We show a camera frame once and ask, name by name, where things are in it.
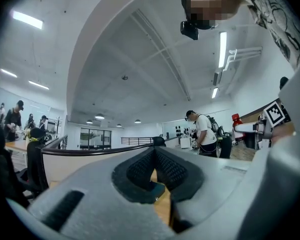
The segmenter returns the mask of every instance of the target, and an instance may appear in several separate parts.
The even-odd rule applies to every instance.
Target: patterned shirt
[[[254,22],[270,31],[292,68],[300,65],[300,20],[286,0],[245,0]]]

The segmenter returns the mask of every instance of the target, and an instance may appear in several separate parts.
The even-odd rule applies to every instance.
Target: black rubber pad
[[[67,193],[42,222],[48,227],[59,231],[83,196],[84,194],[77,190]]]

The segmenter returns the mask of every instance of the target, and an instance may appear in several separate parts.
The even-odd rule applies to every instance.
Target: red bottle
[[[243,137],[244,137],[244,134],[241,133],[241,132],[236,132],[234,130],[234,127],[237,126],[238,124],[241,125],[242,124],[242,121],[240,120],[240,116],[239,114],[233,114],[232,115],[232,120],[233,120],[233,125],[232,125],[232,129],[233,129],[233,132],[234,132],[234,137],[235,137],[235,141],[236,142],[240,142],[243,140]]]

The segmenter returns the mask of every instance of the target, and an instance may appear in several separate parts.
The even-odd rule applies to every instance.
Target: camera
[[[193,39],[199,39],[199,31],[198,29],[187,21],[182,21],[180,26],[181,34]]]

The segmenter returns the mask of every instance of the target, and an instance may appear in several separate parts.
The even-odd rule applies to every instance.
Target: person
[[[212,153],[207,156],[216,158],[217,138],[212,130],[212,124],[209,118],[203,114],[198,114],[193,110],[189,110],[186,113],[188,121],[194,122],[196,126],[196,134],[198,139],[196,140],[197,147],[203,153]]]
[[[48,119],[48,118],[45,115],[42,116],[42,118],[41,118],[39,128],[42,129],[42,130],[45,130],[45,121],[46,121],[46,119]]]
[[[300,65],[300,20],[285,0],[181,0],[186,20],[207,30],[247,6],[254,22],[268,29],[294,70]]]
[[[5,108],[4,108],[4,106],[5,106],[5,104],[3,102],[1,104],[1,106],[0,106],[0,125],[2,125],[4,116],[5,116]]]
[[[29,115],[29,119],[26,121],[26,123],[25,123],[25,127],[24,127],[24,129],[26,130],[26,129],[33,129],[33,128],[35,128],[36,127],[36,124],[35,124],[35,121],[34,121],[34,119],[33,119],[33,114],[31,113],[30,115]]]
[[[24,102],[22,100],[18,101],[16,107],[10,109],[5,117],[4,134],[6,142],[15,141],[17,126],[19,126],[20,130],[22,130],[20,111],[24,110],[23,106]]]

